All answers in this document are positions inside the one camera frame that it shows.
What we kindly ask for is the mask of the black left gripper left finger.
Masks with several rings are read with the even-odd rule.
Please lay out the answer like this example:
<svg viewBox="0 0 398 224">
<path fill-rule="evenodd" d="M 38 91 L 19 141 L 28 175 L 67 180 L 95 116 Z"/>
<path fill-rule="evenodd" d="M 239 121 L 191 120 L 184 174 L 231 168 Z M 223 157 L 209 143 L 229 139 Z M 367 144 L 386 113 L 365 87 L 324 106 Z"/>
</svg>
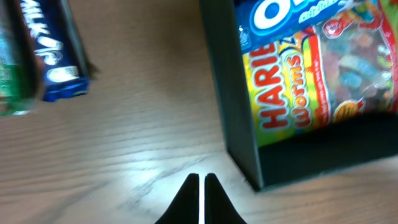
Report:
<svg viewBox="0 0 398 224">
<path fill-rule="evenodd" d="M 164 214 L 155 224 L 198 224 L 199 180 L 198 174 L 189 174 Z"/>
</svg>

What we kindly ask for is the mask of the Haribo worms candy bag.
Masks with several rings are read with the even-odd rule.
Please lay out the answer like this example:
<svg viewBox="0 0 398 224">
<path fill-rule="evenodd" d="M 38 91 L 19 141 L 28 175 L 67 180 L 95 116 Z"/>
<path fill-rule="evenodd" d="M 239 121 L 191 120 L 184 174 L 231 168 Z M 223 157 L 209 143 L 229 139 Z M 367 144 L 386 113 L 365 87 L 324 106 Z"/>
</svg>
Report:
<svg viewBox="0 0 398 224">
<path fill-rule="evenodd" d="M 243 64 L 258 146 L 363 113 L 397 113 L 397 2 L 355 2 L 243 54 Z"/>
</svg>

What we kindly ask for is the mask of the blue Oreo cookie pack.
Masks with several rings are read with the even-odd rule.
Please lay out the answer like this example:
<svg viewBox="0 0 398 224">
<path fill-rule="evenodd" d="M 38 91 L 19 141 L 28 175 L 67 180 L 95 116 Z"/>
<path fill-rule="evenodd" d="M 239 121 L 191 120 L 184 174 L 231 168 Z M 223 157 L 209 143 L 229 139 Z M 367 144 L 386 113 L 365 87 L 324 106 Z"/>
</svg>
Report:
<svg viewBox="0 0 398 224">
<path fill-rule="evenodd" d="M 357 0 L 241 1 L 234 5 L 241 53 L 290 37 L 361 3 Z"/>
</svg>

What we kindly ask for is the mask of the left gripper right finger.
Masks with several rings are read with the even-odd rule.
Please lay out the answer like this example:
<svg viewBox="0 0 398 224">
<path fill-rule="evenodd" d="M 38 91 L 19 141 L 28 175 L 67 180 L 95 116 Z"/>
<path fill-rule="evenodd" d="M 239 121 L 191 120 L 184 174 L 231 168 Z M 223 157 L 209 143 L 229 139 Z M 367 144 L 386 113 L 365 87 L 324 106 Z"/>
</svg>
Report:
<svg viewBox="0 0 398 224">
<path fill-rule="evenodd" d="M 205 177 L 205 224 L 247 224 L 214 173 Z"/>
</svg>

